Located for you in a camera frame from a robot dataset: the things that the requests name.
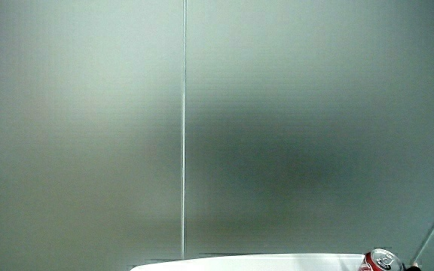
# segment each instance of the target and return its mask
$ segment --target frosted glass panel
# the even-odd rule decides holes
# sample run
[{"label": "frosted glass panel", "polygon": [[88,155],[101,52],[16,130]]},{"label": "frosted glass panel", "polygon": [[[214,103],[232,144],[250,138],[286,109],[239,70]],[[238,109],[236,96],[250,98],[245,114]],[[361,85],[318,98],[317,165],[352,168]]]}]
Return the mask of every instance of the frosted glass panel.
[{"label": "frosted glass panel", "polygon": [[0,1],[0,269],[180,255],[180,2]]},{"label": "frosted glass panel", "polygon": [[188,4],[188,256],[408,262],[434,221],[434,2]]}]

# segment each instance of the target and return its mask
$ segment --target gray wall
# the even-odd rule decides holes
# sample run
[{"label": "gray wall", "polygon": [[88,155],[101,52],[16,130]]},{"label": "gray wall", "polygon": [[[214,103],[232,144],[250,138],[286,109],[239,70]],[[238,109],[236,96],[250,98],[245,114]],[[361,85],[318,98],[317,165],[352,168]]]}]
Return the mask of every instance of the gray wall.
[{"label": "gray wall", "polygon": [[[0,269],[180,257],[182,7],[0,2]],[[188,0],[187,21],[186,257],[408,262],[434,224],[434,2]]]}]

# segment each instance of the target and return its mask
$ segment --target white sink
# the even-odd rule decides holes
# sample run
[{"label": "white sink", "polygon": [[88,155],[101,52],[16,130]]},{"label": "white sink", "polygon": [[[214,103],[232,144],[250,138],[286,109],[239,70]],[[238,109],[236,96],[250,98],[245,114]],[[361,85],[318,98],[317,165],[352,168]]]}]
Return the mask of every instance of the white sink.
[{"label": "white sink", "polygon": [[258,254],[177,260],[131,271],[357,271],[362,254]]}]

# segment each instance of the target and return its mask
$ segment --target soda can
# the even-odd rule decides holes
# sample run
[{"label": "soda can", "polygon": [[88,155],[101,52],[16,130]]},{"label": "soda can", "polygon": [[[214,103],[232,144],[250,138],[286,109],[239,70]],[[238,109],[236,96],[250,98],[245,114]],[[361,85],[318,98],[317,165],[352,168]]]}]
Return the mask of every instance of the soda can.
[{"label": "soda can", "polygon": [[405,271],[405,265],[393,253],[376,248],[366,253],[358,271]]}]

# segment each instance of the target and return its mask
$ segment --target can pull tab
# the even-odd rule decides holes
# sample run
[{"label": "can pull tab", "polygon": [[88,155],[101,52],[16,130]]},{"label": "can pull tab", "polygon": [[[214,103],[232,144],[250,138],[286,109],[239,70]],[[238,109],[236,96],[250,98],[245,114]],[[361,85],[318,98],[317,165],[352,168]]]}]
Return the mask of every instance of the can pull tab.
[{"label": "can pull tab", "polygon": [[391,263],[394,261],[393,256],[386,254],[386,257],[382,257],[376,260],[376,263],[385,270],[391,270]]}]

